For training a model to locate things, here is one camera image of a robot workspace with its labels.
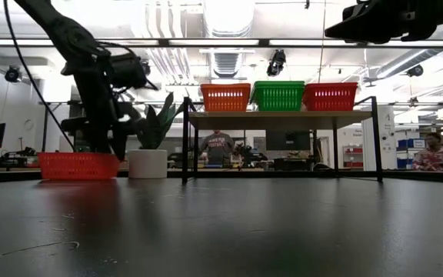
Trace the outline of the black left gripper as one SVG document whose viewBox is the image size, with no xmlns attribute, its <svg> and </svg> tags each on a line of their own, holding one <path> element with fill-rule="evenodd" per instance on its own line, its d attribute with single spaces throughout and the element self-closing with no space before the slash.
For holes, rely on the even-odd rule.
<svg viewBox="0 0 443 277">
<path fill-rule="evenodd" d="M 118 160 L 123 161 L 128 134 L 125 125 L 118 122 L 116 103 L 105 66 L 100 62 L 77 61 L 75 82 L 86 117 L 93 124 L 86 128 L 86 140 L 92 151 L 110 153 L 110 145 Z M 109 144 L 108 130 L 99 127 L 112 127 Z"/>
</svg>

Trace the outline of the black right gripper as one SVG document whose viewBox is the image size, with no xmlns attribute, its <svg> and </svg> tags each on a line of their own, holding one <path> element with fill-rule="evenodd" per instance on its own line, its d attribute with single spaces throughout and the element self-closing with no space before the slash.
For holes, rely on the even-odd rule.
<svg viewBox="0 0 443 277">
<path fill-rule="evenodd" d="M 388 8 L 379 0 L 357 1 L 343 9 L 342 20 L 326 28 L 325 36 L 346 42 L 386 43 L 388 29 L 382 25 L 388 12 L 390 35 L 402 41 L 427 39 L 443 24 L 443 0 L 389 1 Z"/>
</svg>

